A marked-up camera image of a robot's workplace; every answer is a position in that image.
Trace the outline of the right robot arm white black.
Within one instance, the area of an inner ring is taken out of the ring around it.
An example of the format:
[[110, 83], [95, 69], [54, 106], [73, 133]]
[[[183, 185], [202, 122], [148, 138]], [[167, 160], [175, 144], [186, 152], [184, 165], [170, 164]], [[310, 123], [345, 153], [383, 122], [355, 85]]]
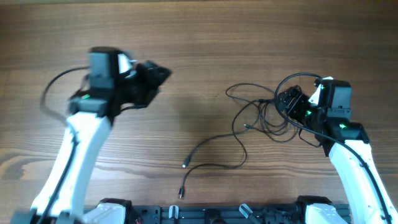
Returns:
[[351, 85], [314, 75], [316, 90], [298, 85], [275, 90], [276, 111], [290, 124], [315, 135], [343, 184], [355, 223], [397, 223], [397, 210], [374, 164], [369, 137], [352, 122]]

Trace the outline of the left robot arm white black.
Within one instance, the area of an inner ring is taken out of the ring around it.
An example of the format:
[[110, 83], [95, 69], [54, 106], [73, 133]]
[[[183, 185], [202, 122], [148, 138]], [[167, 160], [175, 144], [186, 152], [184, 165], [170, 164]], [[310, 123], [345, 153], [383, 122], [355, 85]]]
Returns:
[[85, 196], [96, 158], [114, 120], [123, 111], [149, 106], [171, 70], [150, 60], [139, 63], [115, 47], [93, 47], [82, 85], [69, 99], [64, 117], [40, 99], [40, 109], [62, 121], [65, 135], [52, 171], [30, 210], [17, 210], [11, 223], [140, 223], [131, 201], [105, 198], [85, 211]]

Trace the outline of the black USB cable long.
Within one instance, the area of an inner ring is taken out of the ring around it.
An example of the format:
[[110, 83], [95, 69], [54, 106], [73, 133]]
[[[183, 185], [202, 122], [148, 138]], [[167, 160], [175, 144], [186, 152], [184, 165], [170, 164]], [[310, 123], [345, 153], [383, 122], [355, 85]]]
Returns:
[[[189, 155], [185, 158], [185, 160], [184, 160], [184, 162], [182, 164], [182, 167], [183, 168], [187, 168], [190, 165], [194, 155], [198, 152], [198, 150], [202, 146], [207, 144], [208, 142], [213, 141], [213, 140], [217, 140], [217, 139], [229, 138], [229, 137], [233, 138], [237, 142], [238, 146], [242, 149], [242, 151], [243, 151], [242, 152], [242, 159], [239, 161], [238, 164], [231, 164], [231, 163], [229, 163], [229, 164], [225, 164], [224, 163], [223, 164], [223, 162], [225, 162], [225, 161], [230, 161], [232, 159], [232, 156], [236, 156], [238, 154], [237, 151], [234, 148], [227, 149], [228, 146], [222, 146], [221, 149], [215, 149], [215, 152], [211, 152], [210, 153], [211, 156], [215, 156], [213, 159], [210, 159], [210, 162], [204, 162], [204, 163], [201, 163], [201, 164], [197, 164], [197, 165], [191, 167], [187, 171], [187, 173], [184, 175], [184, 177], [182, 179], [181, 187], [180, 187], [179, 192], [178, 192], [179, 199], [183, 199], [184, 198], [186, 181], [187, 181], [188, 176], [190, 175], [190, 173], [192, 171], [194, 171], [195, 169], [199, 169], [201, 167], [219, 167], [220, 169], [229, 169], [229, 170], [231, 170], [231, 169], [238, 169], [239, 167], [243, 166], [244, 163], [246, 162], [246, 160], [248, 158], [248, 153], [247, 153], [247, 150], [246, 150], [244, 144], [240, 141], [238, 136], [240, 134], [246, 133], [249, 129], [252, 128], [253, 125], [256, 125], [257, 123], [260, 122], [260, 119], [261, 119], [260, 106], [263, 104], [263, 102], [261, 100], [252, 100], [252, 101], [245, 100], [245, 99], [241, 99], [241, 100], [245, 101], [246, 105], [244, 105], [236, 113], [236, 115], [234, 116], [234, 118], [233, 118], [233, 120], [231, 122], [231, 132], [228, 133], [228, 134], [221, 134], [221, 135], [212, 136], [212, 137], [210, 137], [208, 139], [202, 140], [202, 142], [199, 142], [190, 151]], [[256, 117], [254, 123], [251, 126], [250, 125], [249, 126], [245, 126], [245, 128], [240, 130], [240, 131], [236, 131], [235, 127], [234, 127], [236, 120], [238, 119], [239, 115], [245, 109], [247, 109], [250, 106], [253, 106], [253, 107], [255, 107], [257, 109], [257, 117]]]

